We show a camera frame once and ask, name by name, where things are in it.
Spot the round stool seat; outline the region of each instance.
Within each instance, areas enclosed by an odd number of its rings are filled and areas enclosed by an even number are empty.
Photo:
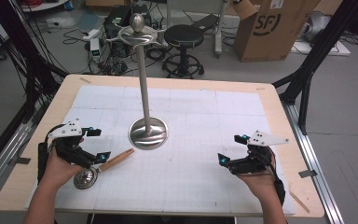
[[[174,25],[165,31],[164,39],[174,47],[193,49],[202,43],[203,33],[191,25]]]

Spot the black stool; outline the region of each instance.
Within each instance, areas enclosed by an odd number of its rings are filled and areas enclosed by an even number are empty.
[[[169,45],[180,50],[180,54],[168,57],[162,65],[162,69],[169,73],[167,77],[174,75],[193,79],[196,73],[204,74],[200,61],[187,54],[187,49],[193,49],[202,43],[203,33],[200,28],[191,25],[174,25],[165,31],[164,39]],[[179,63],[173,60],[176,57],[179,57]]]

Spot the concrete floor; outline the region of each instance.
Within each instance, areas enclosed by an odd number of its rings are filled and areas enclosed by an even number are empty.
[[[71,73],[87,67],[84,43],[64,45],[63,34],[70,30],[44,33],[49,50]],[[307,130],[324,176],[336,199],[345,223],[358,223],[358,46],[344,45],[351,56],[328,56],[312,80]],[[201,46],[192,49],[204,65],[205,74],[195,79],[272,83],[295,72],[305,55],[291,53],[285,61],[240,63],[234,50],[224,46],[219,59],[213,55],[213,38],[205,36]],[[128,66],[136,64],[127,60]],[[149,77],[166,77],[161,63],[146,70]],[[137,76],[129,72],[125,76]],[[22,106],[24,91],[10,60],[0,61],[0,134]],[[0,177],[0,188],[12,167]],[[0,223],[21,223],[23,213],[0,212]],[[58,214],[60,223],[86,223],[85,215]],[[289,223],[327,223],[321,218],[289,218]],[[240,218],[239,223],[262,223],[260,218]]]

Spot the wooden table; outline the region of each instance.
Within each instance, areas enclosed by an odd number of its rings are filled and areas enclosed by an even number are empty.
[[[44,140],[51,127],[62,123],[82,85],[139,87],[139,79],[137,77],[68,76],[35,130],[27,148],[22,153],[22,157],[31,158],[31,162],[27,165],[17,164],[2,188],[0,211],[26,210],[24,205],[36,180],[37,144]],[[294,217],[322,217],[324,215],[323,206],[311,178],[301,178],[298,174],[307,170],[307,166],[282,109],[279,96],[272,85],[163,78],[148,78],[147,85],[148,88],[257,93],[264,107],[271,133],[291,139],[289,144],[279,145],[276,148],[289,185],[289,192],[286,193],[292,196],[295,205],[296,213]]]

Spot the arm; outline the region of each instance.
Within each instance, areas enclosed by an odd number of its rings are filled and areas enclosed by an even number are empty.
[[[42,180],[34,192],[24,223],[54,223],[55,197],[59,188],[84,168],[59,158],[55,148],[48,157]]]
[[[260,201],[264,224],[286,224],[272,175],[238,175]]]

